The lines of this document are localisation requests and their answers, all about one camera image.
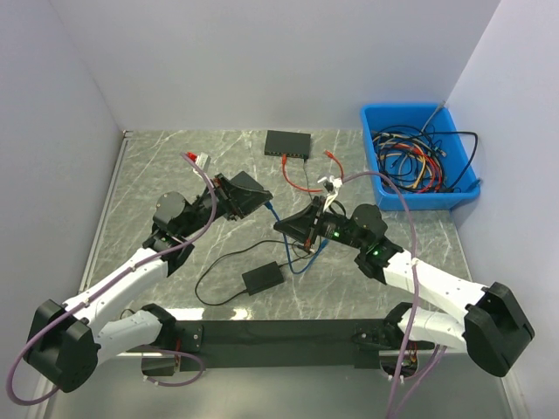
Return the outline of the black power adapter with cord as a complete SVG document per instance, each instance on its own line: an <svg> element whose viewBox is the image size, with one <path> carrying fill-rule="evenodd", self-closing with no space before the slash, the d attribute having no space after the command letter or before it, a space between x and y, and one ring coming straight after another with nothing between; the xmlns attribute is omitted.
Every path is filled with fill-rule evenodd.
<svg viewBox="0 0 559 419"><path fill-rule="evenodd" d="M267 264L263 264L257 268L251 269L249 271L243 272L241 274L241 278L243 281L244 288L240 291L220 302L209 302L204 300L199 292L199 286L201 285L202 281L206 278L206 276L211 272L211 270L223 259L233 256L239 256L243 253L251 251L262 244L279 244L279 240L272 240L272 239L265 239L261 240L241 251L234 251L232 253L228 253L219 257L214 263L210 265L210 267L200 276L198 281L195 284L194 293L199 302L201 302L205 306L224 306L234 299L241 297L243 295L254 296L260 292L267 291L268 289L273 288L274 286L281 285L285 282L282 268L287 266L290 272L293 275L300 275L305 273L307 270L310 269L314 261L320 256L323 252L325 247L328 245L327 240L321 240L319 242L319 247L317 252L315 253L307 253L306 256L293 259L291 250L293 249L292 246L287 242L285 236L283 236L282 243L284 244L286 250L286 258L287 261L284 264L278 264L277 262L270 262Z"/></svg>

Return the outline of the black network switch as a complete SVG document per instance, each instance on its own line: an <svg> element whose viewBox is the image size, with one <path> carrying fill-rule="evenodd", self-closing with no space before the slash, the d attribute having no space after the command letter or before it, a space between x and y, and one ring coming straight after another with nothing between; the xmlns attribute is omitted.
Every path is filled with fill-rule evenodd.
<svg viewBox="0 0 559 419"><path fill-rule="evenodd" d="M264 155L306 160L311 151L311 134L268 130Z"/></svg>
<svg viewBox="0 0 559 419"><path fill-rule="evenodd" d="M245 171L229 180L228 194L234 213L239 218L249 216L273 199L273 194Z"/></svg>

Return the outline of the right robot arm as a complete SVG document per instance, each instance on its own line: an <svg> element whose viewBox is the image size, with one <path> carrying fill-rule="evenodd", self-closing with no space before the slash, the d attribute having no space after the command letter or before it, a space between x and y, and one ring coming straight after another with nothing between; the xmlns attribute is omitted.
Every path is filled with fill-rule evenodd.
<svg viewBox="0 0 559 419"><path fill-rule="evenodd" d="M535 337L509 287L470 282L414 258L385 236L388 226L375 205L360 204L344 216L326 210L325 203L325 197L317 196L273 228L306 247L322 237L357 249L355 263L367 278L416 293L436 308L398 305L385 319L389 345L403 348L415 340L464 350L485 372L507 375Z"/></svg>

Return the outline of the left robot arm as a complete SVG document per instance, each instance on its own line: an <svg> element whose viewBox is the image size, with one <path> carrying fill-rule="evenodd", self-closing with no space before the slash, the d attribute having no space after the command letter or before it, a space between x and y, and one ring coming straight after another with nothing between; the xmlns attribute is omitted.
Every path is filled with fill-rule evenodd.
<svg viewBox="0 0 559 419"><path fill-rule="evenodd" d="M97 285L59 304L49 299L35 312L24 361L65 393L80 387L101 363L129 349L175 349L176 319L149 304L119 319L139 294L178 270L213 221L249 216L273 198L246 172L216 175L189 203L178 192L156 204L152 231L134 255Z"/></svg>

